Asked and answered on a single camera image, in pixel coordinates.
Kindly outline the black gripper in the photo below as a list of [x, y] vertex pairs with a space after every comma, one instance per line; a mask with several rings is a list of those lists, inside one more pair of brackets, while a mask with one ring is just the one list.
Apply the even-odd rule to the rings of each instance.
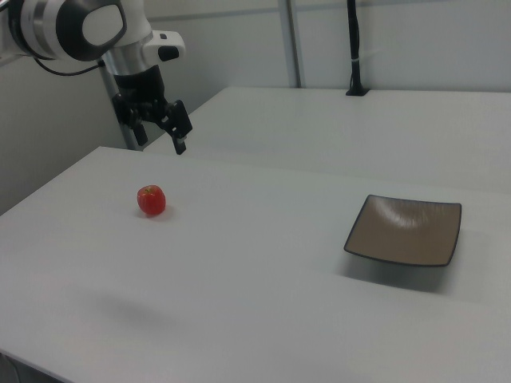
[[118, 94], [113, 97], [117, 119], [133, 131], [139, 146], [148, 143], [142, 121], [160, 124], [168, 133], [177, 155], [186, 151], [185, 140], [192, 131], [192, 123], [181, 100], [168, 103], [164, 95], [164, 81], [160, 66], [132, 75], [115, 75]]

